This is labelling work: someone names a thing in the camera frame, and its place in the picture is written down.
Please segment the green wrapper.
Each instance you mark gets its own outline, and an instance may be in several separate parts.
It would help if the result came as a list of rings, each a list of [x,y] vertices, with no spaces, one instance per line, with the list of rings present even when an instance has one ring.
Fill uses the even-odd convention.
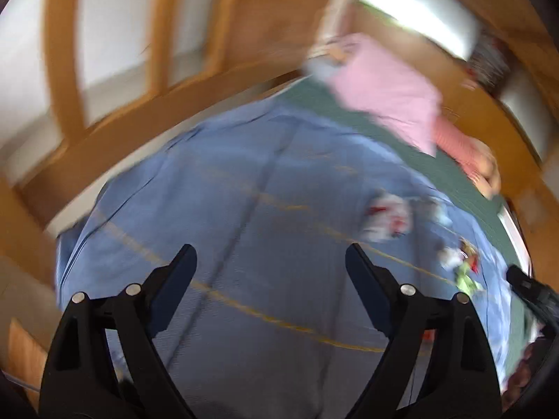
[[[458,290],[470,297],[484,291],[482,284],[471,276],[471,274],[478,273],[479,258],[477,255],[470,255],[463,259],[459,266],[455,268],[455,283]]]

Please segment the white red crumpled wrapper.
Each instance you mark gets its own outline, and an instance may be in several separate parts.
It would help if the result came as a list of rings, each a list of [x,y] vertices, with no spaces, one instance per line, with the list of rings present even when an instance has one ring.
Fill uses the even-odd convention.
[[[381,191],[367,206],[362,238],[373,243],[386,242],[409,234],[412,228],[410,201]]]

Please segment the blue plaid blanket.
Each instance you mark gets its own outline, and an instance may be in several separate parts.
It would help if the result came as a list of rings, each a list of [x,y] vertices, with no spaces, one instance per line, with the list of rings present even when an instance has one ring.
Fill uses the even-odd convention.
[[[479,251],[474,304],[498,377],[509,365],[515,251],[495,206],[462,199],[459,173],[370,125],[278,97],[222,113],[120,173],[59,237],[56,293],[111,296],[186,245],[198,261],[154,341],[201,418],[341,418],[376,368],[385,336],[345,269],[351,243],[401,283],[450,298],[439,251]]]

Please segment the pink pillow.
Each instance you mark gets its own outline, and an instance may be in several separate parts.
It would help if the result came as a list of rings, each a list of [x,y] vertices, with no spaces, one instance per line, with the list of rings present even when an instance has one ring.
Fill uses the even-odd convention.
[[[442,95],[416,69],[364,33],[330,44],[304,66],[338,105],[363,112],[407,145],[436,155],[434,126]]]

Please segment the green bed mattress cover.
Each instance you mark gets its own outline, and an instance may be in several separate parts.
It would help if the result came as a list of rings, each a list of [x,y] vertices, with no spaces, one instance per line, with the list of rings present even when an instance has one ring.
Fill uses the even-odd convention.
[[[274,148],[261,191],[261,286],[269,309],[330,346],[376,352],[381,335],[368,321],[344,268],[358,243],[370,259],[423,294],[458,291],[442,264],[460,243],[473,246],[484,291],[473,296],[495,363],[505,369],[523,340],[523,308],[505,273],[517,261],[503,202],[482,198],[444,153],[417,152],[366,116],[340,109],[323,85],[305,80],[278,96],[264,136]],[[381,192],[410,201],[411,232],[373,243],[362,238],[368,204]]]

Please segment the wooden bed frame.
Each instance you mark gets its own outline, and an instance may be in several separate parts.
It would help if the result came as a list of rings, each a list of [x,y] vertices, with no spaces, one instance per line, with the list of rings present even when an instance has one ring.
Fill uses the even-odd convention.
[[[529,0],[1,0],[1,256],[51,288],[92,186],[212,108],[364,33],[488,145],[558,282],[558,49]]]

